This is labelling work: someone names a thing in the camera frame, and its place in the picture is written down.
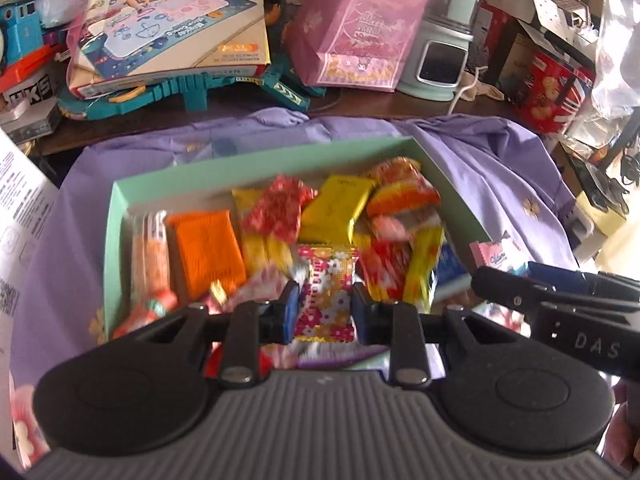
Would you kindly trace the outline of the person's right hand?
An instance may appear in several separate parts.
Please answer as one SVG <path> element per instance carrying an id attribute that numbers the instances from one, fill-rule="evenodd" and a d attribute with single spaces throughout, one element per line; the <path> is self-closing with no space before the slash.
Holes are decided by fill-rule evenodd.
<path id="1" fill-rule="evenodd" d="M 627 388 L 621 379 L 614 387 L 616 413 L 604 436 L 603 457 L 613 466 L 634 471 L 639 466 L 639 431 L 627 422 Z"/>

